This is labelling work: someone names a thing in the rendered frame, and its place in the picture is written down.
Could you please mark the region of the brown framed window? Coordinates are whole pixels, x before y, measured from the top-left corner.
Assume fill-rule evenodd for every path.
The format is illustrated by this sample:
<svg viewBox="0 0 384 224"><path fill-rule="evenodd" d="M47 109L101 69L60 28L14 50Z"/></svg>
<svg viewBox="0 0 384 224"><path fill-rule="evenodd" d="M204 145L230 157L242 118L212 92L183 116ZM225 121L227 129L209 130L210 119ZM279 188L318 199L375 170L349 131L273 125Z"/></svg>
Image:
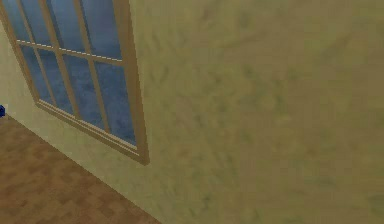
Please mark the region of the brown framed window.
<svg viewBox="0 0 384 224"><path fill-rule="evenodd" d="M36 106L146 165L129 0L0 0Z"/></svg>

